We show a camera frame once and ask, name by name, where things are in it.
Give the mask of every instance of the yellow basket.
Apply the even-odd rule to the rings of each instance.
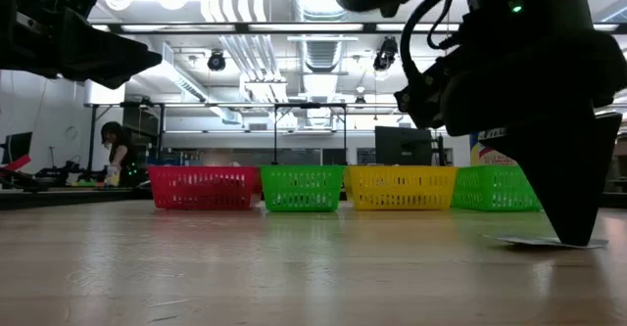
[[[346,195],[356,210],[446,210],[456,167],[348,166]]]

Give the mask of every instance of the black hair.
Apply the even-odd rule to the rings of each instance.
[[[110,121],[106,123],[105,125],[103,125],[102,128],[100,129],[100,135],[102,136],[103,144],[107,142],[107,139],[105,137],[105,135],[107,134],[116,135],[116,143],[112,144],[112,146],[114,147],[116,147],[117,145],[126,146],[130,143],[130,137],[128,136],[128,134],[126,134],[124,129],[121,127],[121,124],[119,124],[116,121]]]

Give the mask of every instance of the desk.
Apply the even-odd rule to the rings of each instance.
[[[5,210],[0,315],[49,326],[626,324],[625,221],[601,210],[603,250],[525,251],[480,235],[551,235],[541,213]]]

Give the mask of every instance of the green basket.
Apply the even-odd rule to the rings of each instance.
[[[484,211],[531,211],[542,206],[517,165],[460,168],[452,208]]]
[[[263,165],[265,207],[270,211],[335,211],[342,165]]]

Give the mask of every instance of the red basket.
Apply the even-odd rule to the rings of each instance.
[[[261,199],[251,166],[149,166],[155,206],[166,210],[246,210]]]

